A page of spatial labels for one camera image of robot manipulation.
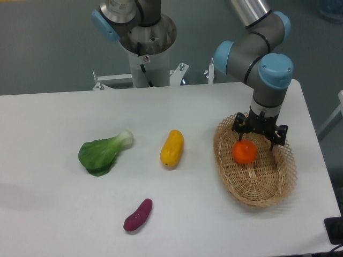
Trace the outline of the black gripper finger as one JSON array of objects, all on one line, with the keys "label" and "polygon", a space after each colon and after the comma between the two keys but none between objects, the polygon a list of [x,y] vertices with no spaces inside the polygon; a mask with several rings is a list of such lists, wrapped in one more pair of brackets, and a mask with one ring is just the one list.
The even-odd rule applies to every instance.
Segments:
[{"label": "black gripper finger", "polygon": [[284,146],[286,142],[286,136],[288,132],[287,125],[274,125],[270,130],[265,134],[266,139],[271,143],[270,150],[273,150],[275,145]]},{"label": "black gripper finger", "polygon": [[232,125],[232,131],[238,133],[238,141],[242,140],[244,134],[249,133],[249,121],[245,114],[241,112],[236,114]]}]

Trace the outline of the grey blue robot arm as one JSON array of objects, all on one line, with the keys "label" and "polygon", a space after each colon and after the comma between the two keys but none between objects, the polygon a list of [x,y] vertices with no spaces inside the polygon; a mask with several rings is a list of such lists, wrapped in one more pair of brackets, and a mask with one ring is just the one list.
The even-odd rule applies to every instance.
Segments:
[{"label": "grey blue robot arm", "polygon": [[[277,125],[286,91],[293,76],[293,62],[274,53],[290,33],[288,17],[274,12],[266,1],[232,1],[247,35],[239,42],[221,43],[213,66],[253,89],[249,114],[237,114],[233,131],[263,135],[272,146],[284,145],[288,127]],[[102,1],[91,19],[110,42],[119,42],[134,60],[135,87],[170,85],[169,63],[160,62],[175,43],[174,22],[161,11],[160,1]]]}]

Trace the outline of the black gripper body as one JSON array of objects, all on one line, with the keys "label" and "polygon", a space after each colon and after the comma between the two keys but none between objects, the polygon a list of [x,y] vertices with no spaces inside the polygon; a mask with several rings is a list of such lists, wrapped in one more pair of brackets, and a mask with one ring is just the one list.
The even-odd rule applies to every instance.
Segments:
[{"label": "black gripper body", "polygon": [[248,115],[249,133],[253,132],[265,136],[266,132],[276,125],[278,116],[266,117],[265,112],[262,111],[260,114],[260,112],[257,113],[250,108]]}]

